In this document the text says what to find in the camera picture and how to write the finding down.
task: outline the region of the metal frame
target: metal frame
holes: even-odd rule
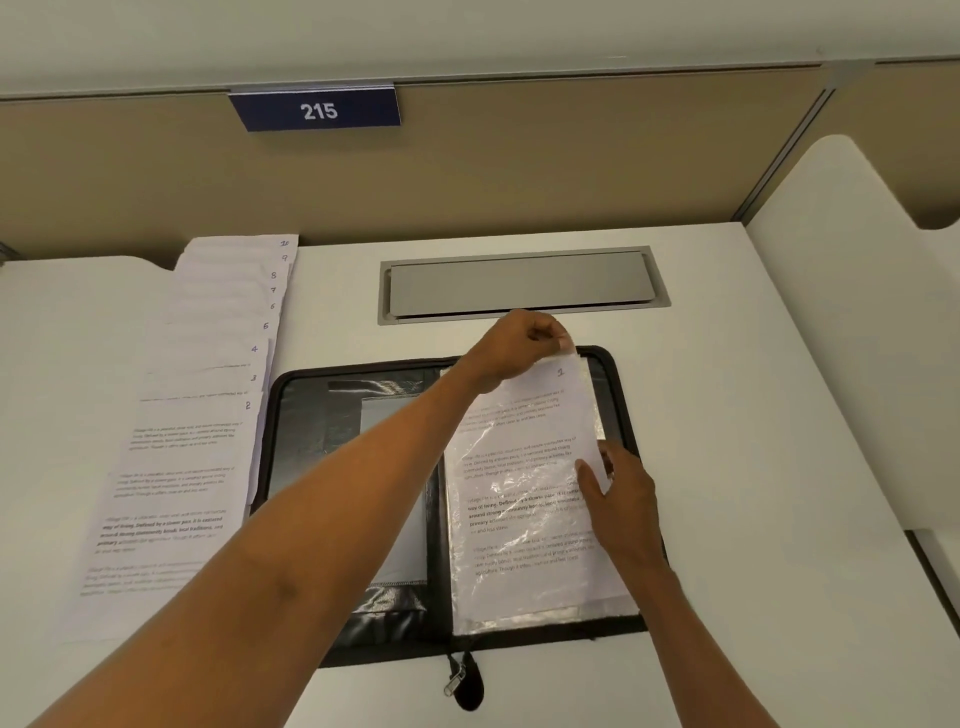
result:
[[[390,303],[390,270],[395,265],[414,265],[426,263],[453,263],[473,260],[505,260],[508,258],[527,257],[555,257],[557,255],[596,255],[602,253],[629,253],[643,254],[643,263],[646,265],[650,283],[654,288],[654,298],[645,303],[619,303],[612,305],[580,305],[567,308],[545,308],[550,313],[578,313],[583,311],[621,311],[631,308],[665,308],[670,305],[670,296],[666,291],[666,284],[657,267],[657,260],[649,245],[638,245],[629,248],[587,248],[580,250],[538,251],[535,253],[505,253],[503,255],[455,255],[450,257],[412,258],[408,260],[383,260],[380,262],[380,273],[376,301],[376,322],[380,326],[394,324],[422,324],[434,321],[463,321],[466,319],[492,319],[503,315],[503,311],[484,311],[479,313],[451,314],[443,316],[418,316],[415,318],[398,319],[390,315],[387,310]]]

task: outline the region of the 215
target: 215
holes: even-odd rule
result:
[[[335,119],[340,115],[337,113],[337,109],[333,106],[333,103],[329,101],[323,104],[300,104],[300,110],[303,111],[303,118],[310,121],[316,121],[317,119]]]

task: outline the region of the blue sign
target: blue sign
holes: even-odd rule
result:
[[[393,85],[239,91],[229,99],[248,132],[400,126]]]

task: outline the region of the cubicle partition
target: cubicle partition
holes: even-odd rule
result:
[[[856,142],[922,228],[960,218],[960,61],[865,66],[830,93],[751,206],[753,217],[807,149],[830,134]]]
[[[223,92],[0,104],[0,241],[167,261],[304,244],[731,219],[817,67],[398,87],[399,128],[247,133]]]

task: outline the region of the zipper pull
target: zipper pull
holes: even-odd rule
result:
[[[453,659],[453,655],[447,655],[446,659],[450,661],[450,682],[448,682],[444,688],[444,695],[452,697],[453,693],[457,691],[457,688],[459,688],[460,684],[464,681],[464,678],[467,677],[467,665],[465,663],[458,663]]]
[[[483,702],[484,690],[480,668],[473,655],[467,650],[460,660],[455,660],[449,653],[446,659],[450,661],[450,682],[444,688],[444,695],[453,697],[465,711],[475,711]]]

